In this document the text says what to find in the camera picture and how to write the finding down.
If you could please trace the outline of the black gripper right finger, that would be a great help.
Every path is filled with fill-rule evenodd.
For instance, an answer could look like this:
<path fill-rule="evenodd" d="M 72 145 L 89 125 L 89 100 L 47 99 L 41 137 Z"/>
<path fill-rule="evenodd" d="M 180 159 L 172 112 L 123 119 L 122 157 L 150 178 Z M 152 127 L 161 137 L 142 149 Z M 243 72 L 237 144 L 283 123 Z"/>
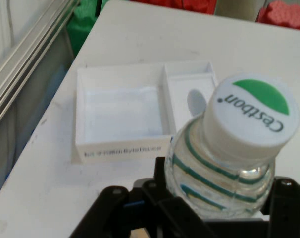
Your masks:
<path fill-rule="evenodd" d="M 268 238 L 300 238 L 300 185 L 288 177 L 275 177 L 261 208 L 269 216 Z"/>

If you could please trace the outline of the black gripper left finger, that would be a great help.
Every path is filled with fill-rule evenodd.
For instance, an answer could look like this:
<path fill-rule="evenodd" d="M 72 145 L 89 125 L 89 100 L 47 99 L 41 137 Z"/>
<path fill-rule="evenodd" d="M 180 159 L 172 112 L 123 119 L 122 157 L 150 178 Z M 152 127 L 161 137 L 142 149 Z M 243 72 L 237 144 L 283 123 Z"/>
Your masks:
<path fill-rule="evenodd" d="M 127 238 L 144 228 L 151 238 L 208 238 L 210 229 L 180 197 L 166 189 L 164 157 L 154 176 L 128 191 L 105 188 L 71 233 L 72 238 Z"/>

